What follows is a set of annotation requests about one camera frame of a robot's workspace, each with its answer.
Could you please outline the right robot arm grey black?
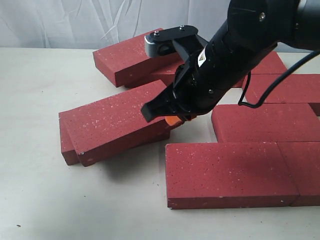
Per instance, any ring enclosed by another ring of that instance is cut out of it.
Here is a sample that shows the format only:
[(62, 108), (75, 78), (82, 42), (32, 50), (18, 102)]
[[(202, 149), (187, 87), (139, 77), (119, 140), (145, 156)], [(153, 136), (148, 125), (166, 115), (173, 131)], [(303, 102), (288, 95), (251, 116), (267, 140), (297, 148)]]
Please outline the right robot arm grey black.
[(169, 125), (210, 112), (235, 84), (250, 80), (252, 70), (278, 43), (308, 50), (309, 55), (278, 77), (257, 103), (238, 101), (240, 106), (256, 109), (283, 80), (319, 55), (320, 3), (232, 0), (226, 21), (209, 41), (191, 25), (154, 31), (144, 41), (151, 58), (177, 53), (183, 60), (173, 82), (141, 108), (147, 122), (166, 117)]

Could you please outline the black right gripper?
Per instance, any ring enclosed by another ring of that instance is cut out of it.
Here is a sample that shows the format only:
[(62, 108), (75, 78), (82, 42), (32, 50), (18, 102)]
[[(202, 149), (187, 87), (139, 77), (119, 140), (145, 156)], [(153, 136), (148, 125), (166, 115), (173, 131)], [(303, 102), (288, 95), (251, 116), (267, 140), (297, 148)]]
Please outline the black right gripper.
[(232, 0), (227, 19), (206, 46), (190, 56), (175, 79), (141, 113), (177, 126), (210, 112), (226, 92), (293, 32), (297, 0)]

